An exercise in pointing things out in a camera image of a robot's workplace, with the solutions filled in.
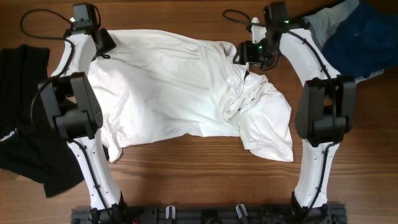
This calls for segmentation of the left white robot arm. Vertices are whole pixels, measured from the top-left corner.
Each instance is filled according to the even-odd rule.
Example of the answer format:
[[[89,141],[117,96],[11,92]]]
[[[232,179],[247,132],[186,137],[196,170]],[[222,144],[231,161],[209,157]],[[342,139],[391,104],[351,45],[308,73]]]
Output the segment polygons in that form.
[[[93,4],[73,7],[74,20],[62,40],[65,50],[56,71],[39,84],[39,93],[50,127],[74,154],[90,193],[88,223],[126,223],[127,208],[110,173],[101,143],[104,117],[88,81],[90,63],[115,48],[100,27]]]

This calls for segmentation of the white polo shirt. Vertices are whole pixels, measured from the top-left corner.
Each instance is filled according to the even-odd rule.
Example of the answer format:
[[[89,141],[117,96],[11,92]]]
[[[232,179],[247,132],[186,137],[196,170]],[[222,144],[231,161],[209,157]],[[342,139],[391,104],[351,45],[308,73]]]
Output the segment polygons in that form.
[[[109,160],[125,147],[190,134],[239,137],[255,156],[293,161],[291,107],[267,77],[232,62],[235,46],[161,30],[113,30],[88,79]]]

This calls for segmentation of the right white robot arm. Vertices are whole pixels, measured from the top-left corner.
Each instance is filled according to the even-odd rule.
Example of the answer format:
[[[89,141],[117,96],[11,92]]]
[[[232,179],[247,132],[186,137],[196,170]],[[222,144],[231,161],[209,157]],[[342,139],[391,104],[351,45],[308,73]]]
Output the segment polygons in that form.
[[[328,203],[327,183],[334,155],[353,125],[356,84],[339,74],[319,51],[310,29],[288,17],[283,1],[264,8],[265,23],[247,18],[251,40],[238,45],[236,64],[266,71],[285,56],[303,85],[295,115],[302,138],[300,177],[288,204],[261,208],[263,223],[347,223],[345,205]]]

